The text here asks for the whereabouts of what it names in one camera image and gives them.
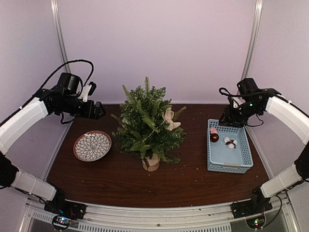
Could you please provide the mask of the red bauble ornament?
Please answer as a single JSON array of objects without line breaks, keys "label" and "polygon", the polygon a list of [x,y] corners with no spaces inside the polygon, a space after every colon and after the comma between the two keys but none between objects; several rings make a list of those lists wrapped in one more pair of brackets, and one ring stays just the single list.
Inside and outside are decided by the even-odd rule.
[{"label": "red bauble ornament", "polygon": [[218,135],[218,134],[212,133],[212,134],[210,135],[210,141],[211,141],[211,142],[215,143],[215,142],[217,142],[218,140],[219,140],[219,135]]}]

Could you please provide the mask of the small green christmas tree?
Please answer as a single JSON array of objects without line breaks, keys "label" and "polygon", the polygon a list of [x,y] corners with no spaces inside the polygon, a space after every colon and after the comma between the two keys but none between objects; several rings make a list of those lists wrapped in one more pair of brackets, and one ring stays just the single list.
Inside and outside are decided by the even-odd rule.
[{"label": "small green christmas tree", "polygon": [[[180,127],[168,131],[168,123],[162,114],[171,107],[171,100],[165,98],[166,88],[156,88],[150,85],[149,78],[144,80],[144,86],[128,90],[123,86],[126,100],[120,105],[120,116],[112,115],[119,126],[112,132],[116,139],[116,147],[126,154],[136,156],[142,161],[147,171],[156,170],[161,162],[179,163],[180,159],[171,150],[180,147],[184,141],[185,132]],[[175,113],[174,122],[186,110],[182,107]]]}]

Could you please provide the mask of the beige bow ornament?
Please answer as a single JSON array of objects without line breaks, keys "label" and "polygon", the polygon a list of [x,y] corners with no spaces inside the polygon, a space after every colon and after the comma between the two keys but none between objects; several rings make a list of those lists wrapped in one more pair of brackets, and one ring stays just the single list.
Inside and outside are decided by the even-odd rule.
[{"label": "beige bow ornament", "polygon": [[181,126],[181,122],[173,121],[174,114],[175,113],[172,111],[171,107],[167,108],[162,114],[163,120],[168,123],[168,126],[166,127],[168,131],[172,131]]}]

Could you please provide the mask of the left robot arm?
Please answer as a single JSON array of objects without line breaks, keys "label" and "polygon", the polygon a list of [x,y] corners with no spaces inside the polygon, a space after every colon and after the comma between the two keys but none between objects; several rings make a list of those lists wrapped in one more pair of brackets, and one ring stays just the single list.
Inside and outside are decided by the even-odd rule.
[{"label": "left robot arm", "polygon": [[25,106],[0,124],[0,186],[15,188],[29,195],[51,201],[50,206],[60,215],[70,207],[64,194],[53,185],[42,181],[14,166],[6,158],[10,147],[33,125],[50,114],[68,113],[72,117],[100,119],[106,111],[101,102],[90,100],[96,84],[82,84],[80,77],[63,72],[51,89],[41,88]]}]

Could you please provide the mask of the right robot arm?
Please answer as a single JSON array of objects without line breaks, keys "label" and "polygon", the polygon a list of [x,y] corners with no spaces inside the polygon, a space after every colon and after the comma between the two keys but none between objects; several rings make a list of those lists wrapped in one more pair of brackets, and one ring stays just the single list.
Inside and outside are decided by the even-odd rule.
[{"label": "right robot arm", "polygon": [[290,128],[305,145],[294,163],[252,191],[248,210],[258,213],[271,197],[305,182],[309,177],[309,116],[273,88],[258,88],[253,78],[245,78],[237,84],[239,94],[233,95],[221,87],[221,95],[227,96],[229,105],[224,109],[219,123],[223,126],[244,127],[248,119],[263,113],[274,116]]}]

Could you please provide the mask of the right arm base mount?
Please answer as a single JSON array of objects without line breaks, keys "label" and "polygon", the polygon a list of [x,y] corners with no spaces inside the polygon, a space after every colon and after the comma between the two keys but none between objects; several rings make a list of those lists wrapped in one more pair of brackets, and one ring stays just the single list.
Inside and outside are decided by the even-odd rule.
[{"label": "right arm base mount", "polygon": [[252,190],[252,195],[249,200],[231,204],[231,211],[234,218],[242,218],[260,214],[264,211],[271,210],[272,208],[270,198],[266,198],[262,194],[260,187]]}]

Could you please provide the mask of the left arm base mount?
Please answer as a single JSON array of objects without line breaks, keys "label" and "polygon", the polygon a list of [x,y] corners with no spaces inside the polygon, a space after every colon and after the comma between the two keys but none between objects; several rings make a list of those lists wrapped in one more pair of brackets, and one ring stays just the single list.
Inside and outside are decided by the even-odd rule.
[{"label": "left arm base mount", "polygon": [[65,193],[61,189],[56,189],[54,198],[44,201],[44,210],[50,213],[65,216],[66,218],[77,220],[84,219],[86,205],[83,203],[71,202],[65,199]]}]

